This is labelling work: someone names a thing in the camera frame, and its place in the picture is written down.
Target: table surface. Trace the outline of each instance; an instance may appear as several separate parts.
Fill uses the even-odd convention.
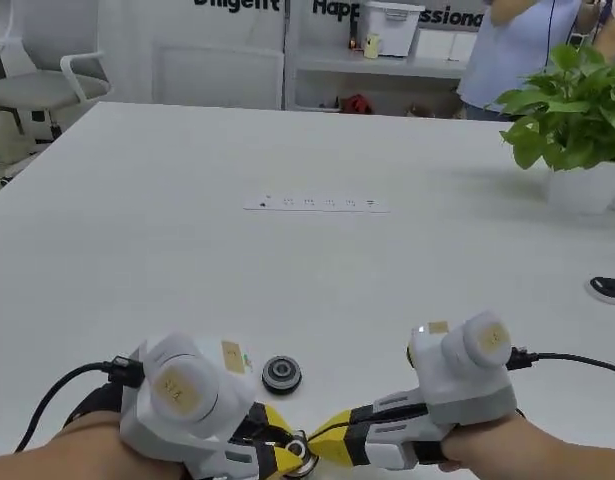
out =
[[[0,453],[63,373],[154,333],[244,339],[258,367],[293,356],[304,383],[273,403],[308,431],[414,388],[405,345],[430,320],[491,309],[518,345],[615,363],[615,306],[583,290],[615,276],[615,215],[550,211],[544,172],[515,167],[500,126],[96,106],[0,192]],[[373,196],[391,213],[243,209],[298,192]],[[530,419],[615,447],[614,374],[544,361],[513,379]],[[102,381],[67,387],[35,443]]]

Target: shelf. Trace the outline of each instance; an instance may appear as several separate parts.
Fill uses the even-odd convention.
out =
[[[401,77],[455,78],[462,77],[467,62],[434,58],[368,59],[362,52],[340,47],[300,46],[296,58],[298,70],[340,73],[369,73]]]

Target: human hand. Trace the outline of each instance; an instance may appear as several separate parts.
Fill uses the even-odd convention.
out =
[[[556,463],[564,442],[520,415],[481,425],[459,427],[443,441],[450,460],[443,472],[462,468],[481,480],[530,480],[544,477]]]

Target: white power strip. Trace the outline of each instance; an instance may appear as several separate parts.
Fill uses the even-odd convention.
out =
[[[285,212],[389,213],[383,201],[357,196],[261,195],[247,202],[245,210]]]

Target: potted plant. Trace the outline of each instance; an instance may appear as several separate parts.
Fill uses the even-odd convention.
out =
[[[602,213],[615,198],[615,65],[591,47],[555,47],[553,66],[503,93],[503,112],[521,115],[506,132],[516,163],[550,168],[547,201],[576,213]]]

